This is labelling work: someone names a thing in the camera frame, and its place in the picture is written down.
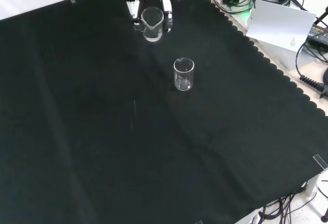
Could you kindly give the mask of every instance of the black cloth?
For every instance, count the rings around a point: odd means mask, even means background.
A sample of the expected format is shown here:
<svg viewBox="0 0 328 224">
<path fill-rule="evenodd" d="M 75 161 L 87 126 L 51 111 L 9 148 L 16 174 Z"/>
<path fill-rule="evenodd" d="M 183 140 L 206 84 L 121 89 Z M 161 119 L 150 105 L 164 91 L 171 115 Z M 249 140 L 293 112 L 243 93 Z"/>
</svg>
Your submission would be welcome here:
<svg viewBox="0 0 328 224">
<path fill-rule="evenodd" d="M 125 0 L 0 22 L 0 223 L 233 224 L 321 171 L 324 112 L 208 0 L 172 5 L 155 44 Z"/>
</svg>

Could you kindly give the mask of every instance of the clear tape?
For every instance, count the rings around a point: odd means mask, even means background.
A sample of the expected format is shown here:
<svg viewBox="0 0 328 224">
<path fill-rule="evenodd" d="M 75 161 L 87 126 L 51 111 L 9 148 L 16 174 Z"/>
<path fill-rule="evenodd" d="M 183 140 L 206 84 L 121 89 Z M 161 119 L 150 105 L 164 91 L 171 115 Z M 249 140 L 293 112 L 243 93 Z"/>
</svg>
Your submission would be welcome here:
<svg viewBox="0 0 328 224">
<path fill-rule="evenodd" d="M 328 165 L 326 162 L 319 156 L 319 154 L 313 156 L 314 160 L 317 161 L 317 163 L 322 167 L 323 171 L 326 171 L 328 169 Z"/>
</svg>

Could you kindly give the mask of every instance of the white paper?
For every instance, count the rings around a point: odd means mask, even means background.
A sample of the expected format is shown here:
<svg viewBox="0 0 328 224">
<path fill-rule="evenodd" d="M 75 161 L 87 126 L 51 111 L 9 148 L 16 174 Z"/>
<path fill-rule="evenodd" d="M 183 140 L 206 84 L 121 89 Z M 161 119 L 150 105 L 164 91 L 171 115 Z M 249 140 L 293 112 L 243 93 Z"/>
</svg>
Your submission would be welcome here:
<svg viewBox="0 0 328 224">
<path fill-rule="evenodd" d="M 307 11 L 257 0 L 248 20 L 247 36 L 297 52 L 315 17 Z"/>
</svg>

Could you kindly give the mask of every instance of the white card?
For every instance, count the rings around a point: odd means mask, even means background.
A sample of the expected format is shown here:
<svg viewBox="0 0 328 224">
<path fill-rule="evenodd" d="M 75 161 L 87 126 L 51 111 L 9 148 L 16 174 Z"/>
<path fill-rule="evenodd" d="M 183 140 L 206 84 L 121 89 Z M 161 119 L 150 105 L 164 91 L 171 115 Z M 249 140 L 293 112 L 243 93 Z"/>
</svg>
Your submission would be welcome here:
<svg viewBox="0 0 328 224">
<path fill-rule="evenodd" d="M 315 17 L 307 11 L 257 0 L 248 20 L 247 36 L 297 52 Z"/>
</svg>

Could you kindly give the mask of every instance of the glass beaker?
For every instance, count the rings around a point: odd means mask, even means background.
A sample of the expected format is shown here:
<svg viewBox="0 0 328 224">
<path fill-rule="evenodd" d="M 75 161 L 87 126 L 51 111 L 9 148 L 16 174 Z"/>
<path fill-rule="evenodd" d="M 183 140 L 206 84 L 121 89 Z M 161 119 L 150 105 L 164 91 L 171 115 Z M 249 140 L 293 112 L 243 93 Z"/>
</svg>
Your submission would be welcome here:
<svg viewBox="0 0 328 224">
<path fill-rule="evenodd" d="M 141 13 L 141 20 L 145 24 L 143 36 L 146 40 L 158 41 L 163 34 L 164 14 L 157 7 L 148 7 Z"/>
<path fill-rule="evenodd" d="M 174 62 L 174 84 L 180 91 L 188 91 L 194 83 L 194 62 L 186 57 Z"/>
</svg>

